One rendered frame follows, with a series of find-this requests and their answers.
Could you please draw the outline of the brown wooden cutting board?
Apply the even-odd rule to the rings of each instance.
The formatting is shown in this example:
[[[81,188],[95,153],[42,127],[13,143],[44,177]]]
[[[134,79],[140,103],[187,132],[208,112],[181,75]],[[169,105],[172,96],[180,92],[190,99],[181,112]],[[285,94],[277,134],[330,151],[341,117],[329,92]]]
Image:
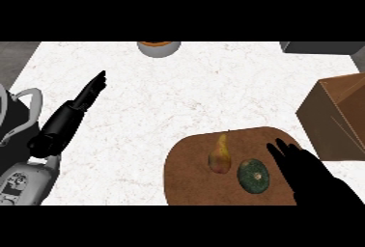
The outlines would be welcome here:
[[[208,153],[221,134],[230,154],[230,169],[215,174],[208,167]],[[163,193],[168,205],[293,206],[293,192],[283,179],[265,144],[279,138],[299,146],[286,132],[273,127],[255,127],[184,137],[169,150],[163,166]],[[257,158],[268,172],[268,188],[261,194],[248,193],[237,182],[239,163]]]

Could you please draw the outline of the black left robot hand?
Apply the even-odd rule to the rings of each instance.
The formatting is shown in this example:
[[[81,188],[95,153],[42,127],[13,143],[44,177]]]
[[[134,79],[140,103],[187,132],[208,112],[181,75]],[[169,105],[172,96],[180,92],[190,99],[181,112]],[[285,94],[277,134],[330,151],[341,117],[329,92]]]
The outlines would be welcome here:
[[[27,141],[26,146],[33,157],[45,158],[61,153],[104,86],[104,71],[101,71],[85,85],[76,98],[61,104],[45,121],[38,135]]]

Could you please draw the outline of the brown cardboard box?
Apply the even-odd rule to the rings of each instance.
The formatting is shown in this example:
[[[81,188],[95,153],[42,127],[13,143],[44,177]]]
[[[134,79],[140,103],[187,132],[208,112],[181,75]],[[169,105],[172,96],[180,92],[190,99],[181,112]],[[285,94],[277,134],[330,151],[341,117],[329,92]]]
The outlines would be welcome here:
[[[323,161],[365,161],[365,72],[319,79],[296,110]]]

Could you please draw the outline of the dark grey appliance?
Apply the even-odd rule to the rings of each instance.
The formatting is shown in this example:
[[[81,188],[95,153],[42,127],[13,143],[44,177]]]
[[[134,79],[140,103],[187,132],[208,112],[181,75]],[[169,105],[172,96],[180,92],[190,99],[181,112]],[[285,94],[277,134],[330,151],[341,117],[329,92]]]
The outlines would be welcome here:
[[[282,41],[285,53],[351,55],[365,46],[365,41]]]

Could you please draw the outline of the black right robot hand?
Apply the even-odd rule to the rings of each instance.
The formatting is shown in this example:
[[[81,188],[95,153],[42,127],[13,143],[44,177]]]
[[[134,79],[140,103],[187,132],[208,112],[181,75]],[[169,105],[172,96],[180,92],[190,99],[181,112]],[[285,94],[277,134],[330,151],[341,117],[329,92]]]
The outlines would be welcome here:
[[[276,145],[265,144],[283,178],[293,191],[298,206],[365,206],[344,181],[335,178],[322,161],[293,144],[276,138]]]

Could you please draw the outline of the grey cup with orange content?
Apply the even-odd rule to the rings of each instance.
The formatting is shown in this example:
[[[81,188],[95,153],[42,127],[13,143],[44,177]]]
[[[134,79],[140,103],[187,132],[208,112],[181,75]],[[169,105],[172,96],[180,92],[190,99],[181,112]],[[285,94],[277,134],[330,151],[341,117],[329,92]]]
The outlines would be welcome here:
[[[178,41],[138,41],[137,47],[141,54],[150,58],[163,58],[175,53],[181,46]]]

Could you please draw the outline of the yellow red pear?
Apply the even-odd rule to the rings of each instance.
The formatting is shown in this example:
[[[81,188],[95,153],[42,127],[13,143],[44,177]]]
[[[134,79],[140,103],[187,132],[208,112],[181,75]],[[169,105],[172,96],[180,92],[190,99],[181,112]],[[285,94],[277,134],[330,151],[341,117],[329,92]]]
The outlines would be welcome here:
[[[208,166],[215,174],[226,174],[230,169],[230,154],[226,147],[226,135],[221,134],[215,147],[208,154]]]

